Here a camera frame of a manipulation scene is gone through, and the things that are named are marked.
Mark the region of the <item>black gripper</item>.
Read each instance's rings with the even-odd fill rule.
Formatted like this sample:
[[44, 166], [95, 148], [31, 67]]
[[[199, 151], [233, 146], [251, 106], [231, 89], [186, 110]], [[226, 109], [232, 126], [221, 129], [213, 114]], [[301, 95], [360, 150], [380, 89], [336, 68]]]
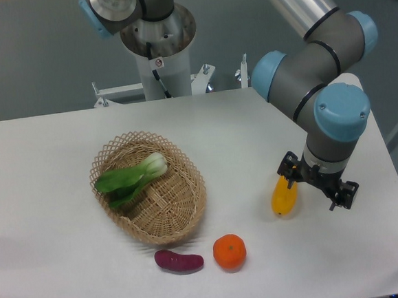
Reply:
[[321, 190], [331, 200], [329, 210], [335, 207], [350, 210], [359, 189], [359, 184], [353, 181], [341, 181], [344, 169], [338, 172], [323, 172], [322, 167], [309, 166], [305, 160], [298, 160], [295, 153], [288, 151], [278, 167], [278, 175], [287, 180], [290, 189], [295, 182], [304, 182]]

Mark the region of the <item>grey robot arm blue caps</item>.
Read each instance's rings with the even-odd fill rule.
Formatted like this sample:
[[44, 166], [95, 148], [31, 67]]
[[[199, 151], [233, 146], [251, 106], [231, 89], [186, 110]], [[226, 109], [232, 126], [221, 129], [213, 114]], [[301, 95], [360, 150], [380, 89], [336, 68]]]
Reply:
[[[374, 21], [346, 13], [332, 0], [270, 0], [305, 41], [294, 55], [273, 51], [256, 64], [251, 85], [306, 131], [302, 156], [288, 152], [278, 172], [289, 185], [308, 183], [333, 206], [349, 209], [358, 190], [341, 177], [367, 126], [370, 101], [338, 77], [375, 47]], [[79, 0], [94, 30], [119, 34], [137, 61], [148, 100], [194, 94], [188, 48], [195, 19], [174, 0]]]

